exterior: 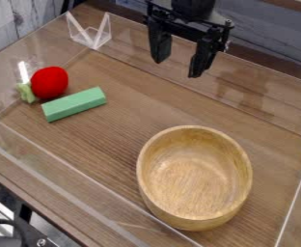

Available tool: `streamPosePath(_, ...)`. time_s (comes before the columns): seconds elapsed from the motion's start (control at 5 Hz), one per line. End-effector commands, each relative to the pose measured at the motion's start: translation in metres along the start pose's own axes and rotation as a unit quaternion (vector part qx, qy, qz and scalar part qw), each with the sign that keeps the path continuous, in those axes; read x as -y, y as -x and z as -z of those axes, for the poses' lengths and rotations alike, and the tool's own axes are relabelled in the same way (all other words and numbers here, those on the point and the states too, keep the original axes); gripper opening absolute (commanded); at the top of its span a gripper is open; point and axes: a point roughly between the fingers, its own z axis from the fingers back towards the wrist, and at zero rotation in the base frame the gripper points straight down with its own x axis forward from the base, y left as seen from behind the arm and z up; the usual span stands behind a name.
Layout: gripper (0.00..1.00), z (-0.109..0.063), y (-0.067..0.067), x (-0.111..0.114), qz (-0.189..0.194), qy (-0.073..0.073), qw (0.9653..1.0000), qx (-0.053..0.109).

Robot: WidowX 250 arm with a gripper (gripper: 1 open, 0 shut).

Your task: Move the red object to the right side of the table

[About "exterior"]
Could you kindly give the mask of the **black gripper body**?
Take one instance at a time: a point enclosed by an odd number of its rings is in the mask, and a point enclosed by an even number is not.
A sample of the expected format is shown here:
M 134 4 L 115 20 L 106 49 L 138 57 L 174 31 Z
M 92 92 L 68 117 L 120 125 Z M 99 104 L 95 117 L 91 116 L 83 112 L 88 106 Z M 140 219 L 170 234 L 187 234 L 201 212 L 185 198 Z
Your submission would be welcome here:
M 215 10 L 217 0 L 146 0 L 147 18 L 163 25 L 233 30 L 235 23 Z

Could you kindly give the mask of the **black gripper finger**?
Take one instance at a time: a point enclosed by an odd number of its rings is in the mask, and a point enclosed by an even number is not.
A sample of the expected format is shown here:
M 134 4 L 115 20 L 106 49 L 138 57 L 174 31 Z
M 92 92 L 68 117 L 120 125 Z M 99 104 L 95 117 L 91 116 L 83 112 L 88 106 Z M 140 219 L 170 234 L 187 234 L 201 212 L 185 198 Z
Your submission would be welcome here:
M 171 55 L 173 36 L 163 23 L 152 17 L 148 18 L 148 38 L 151 56 L 155 62 L 160 64 Z
M 218 52 L 227 49 L 230 30 L 210 28 L 206 35 L 198 40 L 197 53 L 191 59 L 190 73 L 191 78 L 198 78 L 210 69 Z

